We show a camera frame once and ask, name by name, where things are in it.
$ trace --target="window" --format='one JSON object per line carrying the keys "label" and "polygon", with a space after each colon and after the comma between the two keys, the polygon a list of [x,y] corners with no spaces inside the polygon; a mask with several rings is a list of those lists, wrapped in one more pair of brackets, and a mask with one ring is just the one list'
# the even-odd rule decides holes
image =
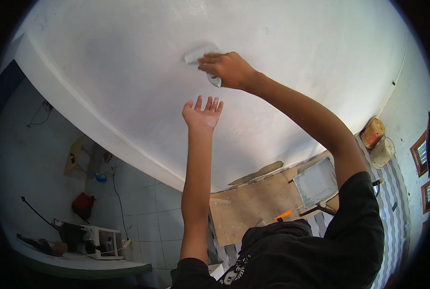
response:
{"label": "window", "polygon": [[411,154],[415,159],[416,170],[420,177],[427,171],[426,132],[424,132],[419,140],[411,147]]}
{"label": "window", "polygon": [[423,214],[430,211],[430,180],[420,188]]}

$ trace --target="t-shirt print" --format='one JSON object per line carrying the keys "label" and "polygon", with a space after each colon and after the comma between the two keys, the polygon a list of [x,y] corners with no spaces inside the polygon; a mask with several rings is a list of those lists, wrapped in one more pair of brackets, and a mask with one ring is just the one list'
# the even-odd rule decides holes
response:
{"label": "t-shirt print", "polygon": [[247,264],[250,258],[251,256],[247,255],[247,257],[244,257],[241,260],[237,260],[236,263],[225,273],[225,275],[220,278],[220,283],[222,285],[231,285],[233,281],[240,279],[244,274],[244,266]]}

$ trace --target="wooden window frame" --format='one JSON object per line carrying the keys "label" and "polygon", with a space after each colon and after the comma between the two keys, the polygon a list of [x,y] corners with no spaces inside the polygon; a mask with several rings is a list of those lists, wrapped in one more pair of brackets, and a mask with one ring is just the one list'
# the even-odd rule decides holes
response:
{"label": "wooden window frame", "polygon": [[421,196],[422,196],[422,213],[425,214],[430,211],[430,202],[427,201],[427,187],[430,186],[430,180],[426,182],[421,188]]}
{"label": "wooden window frame", "polygon": [[415,144],[410,148],[411,154],[413,155],[413,159],[415,160],[416,170],[418,172],[418,177],[422,176],[427,171],[427,162],[424,164],[421,164],[420,162],[420,156],[418,152],[418,147],[425,142],[426,140],[426,131],[420,136],[419,140],[415,142]]}

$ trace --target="black t-shirt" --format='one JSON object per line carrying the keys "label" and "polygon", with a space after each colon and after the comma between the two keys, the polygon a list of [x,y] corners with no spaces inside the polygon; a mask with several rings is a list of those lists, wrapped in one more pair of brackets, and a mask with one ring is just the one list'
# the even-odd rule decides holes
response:
{"label": "black t-shirt", "polygon": [[205,263],[185,258],[172,270],[172,288],[364,288],[379,271],[384,231],[367,172],[339,190],[339,210],[324,238],[301,220],[250,228],[239,258],[216,281]]}

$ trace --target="wooden board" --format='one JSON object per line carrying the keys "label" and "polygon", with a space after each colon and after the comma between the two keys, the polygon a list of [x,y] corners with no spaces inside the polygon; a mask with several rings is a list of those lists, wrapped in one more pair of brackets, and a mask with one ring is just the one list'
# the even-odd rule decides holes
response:
{"label": "wooden board", "polygon": [[[83,135],[81,135],[71,146],[69,153],[67,154],[66,166],[64,167],[64,175],[67,175],[71,170],[77,165],[77,160],[79,158],[80,150],[83,146]],[[71,153],[74,157],[74,162],[71,161]]]}
{"label": "wooden board", "polygon": [[[288,210],[292,214],[284,221],[300,219],[306,212],[294,182],[288,183],[298,173],[316,164],[329,155],[325,152],[316,158],[246,186],[210,195],[210,211],[215,233],[220,246],[241,242],[248,228],[255,227],[264,220],[266,224],[275,222],[274,218]],[[308,218],[320,211],[305,216]]]}

